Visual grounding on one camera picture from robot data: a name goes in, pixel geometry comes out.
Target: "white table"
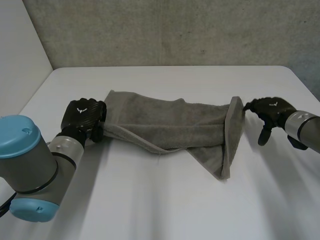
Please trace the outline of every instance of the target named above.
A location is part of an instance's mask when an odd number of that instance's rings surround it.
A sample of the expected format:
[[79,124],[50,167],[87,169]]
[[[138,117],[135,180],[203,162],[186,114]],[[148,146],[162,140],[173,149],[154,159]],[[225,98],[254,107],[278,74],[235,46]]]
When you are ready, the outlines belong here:
[[[320,103],[282,66],[78,67],[51,73],[21,112],[45,141],[66,106],[104,100],[110,90],[190,103],[244,103],[279,96],[320,115]],[[257,144],[263,123],[251,112],[220,182],[186,151],[155,155],[118,140],[88,147],[55,218],[0,218],[2,240],[294,240],[320,236],[320,156],[294,149],[281,129]]]

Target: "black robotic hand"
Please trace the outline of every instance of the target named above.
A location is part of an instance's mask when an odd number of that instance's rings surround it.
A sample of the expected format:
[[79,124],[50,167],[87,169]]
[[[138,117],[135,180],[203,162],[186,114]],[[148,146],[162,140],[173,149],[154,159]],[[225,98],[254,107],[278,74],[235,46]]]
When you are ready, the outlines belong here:
[[[264,121],[264,126],[258,139],[260,146],[264,146],[268,142],[272,128],[280,127],[285,129],[286,120],[297,111],[290,103],[280,97],[254,99],[252,102],[248,102],[243,110],[251,110]],[[293,147],[302,150],[306,149],[306,146],[294,138],[288,136],[288,140]]]
[[62,119],[61,133],[68,131],[68,135],[77,135],[76,138],[81,139],[82,143],[86,139],[91,139],[95,143],[100,142],[104,136],[102,125],[106,115],[107,107],[103,101],[92,98],[71,101]]

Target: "gray wall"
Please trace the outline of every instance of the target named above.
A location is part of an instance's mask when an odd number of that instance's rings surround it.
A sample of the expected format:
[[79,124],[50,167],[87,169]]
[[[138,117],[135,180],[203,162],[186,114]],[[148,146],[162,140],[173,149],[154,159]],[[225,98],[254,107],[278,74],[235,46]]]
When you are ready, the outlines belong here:
[[319,0],[23,2],[54,69],[282,65],[320,99]]

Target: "gray towel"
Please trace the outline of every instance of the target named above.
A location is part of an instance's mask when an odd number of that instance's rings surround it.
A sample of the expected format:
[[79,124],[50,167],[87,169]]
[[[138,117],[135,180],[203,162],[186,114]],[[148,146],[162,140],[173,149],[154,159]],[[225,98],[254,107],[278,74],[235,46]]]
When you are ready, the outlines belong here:
[[233,97],[229,105],[214,106],[111,90],[105,103],[105,136],[155,154],[186,149],[216,178],[230,177],[244,122],[239,97]]

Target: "blue cap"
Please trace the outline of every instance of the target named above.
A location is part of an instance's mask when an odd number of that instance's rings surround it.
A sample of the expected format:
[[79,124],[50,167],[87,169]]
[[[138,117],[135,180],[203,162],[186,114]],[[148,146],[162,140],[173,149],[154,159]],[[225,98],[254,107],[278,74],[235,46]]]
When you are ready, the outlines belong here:
[[10,212],[18,219],[29,222],[49,222],[56,215],[59,205],[34,198],[15,198],[11,201]]
[[22,155],[33,149],[40,139],[39,128],[27,116],[0,118],[0,159]]

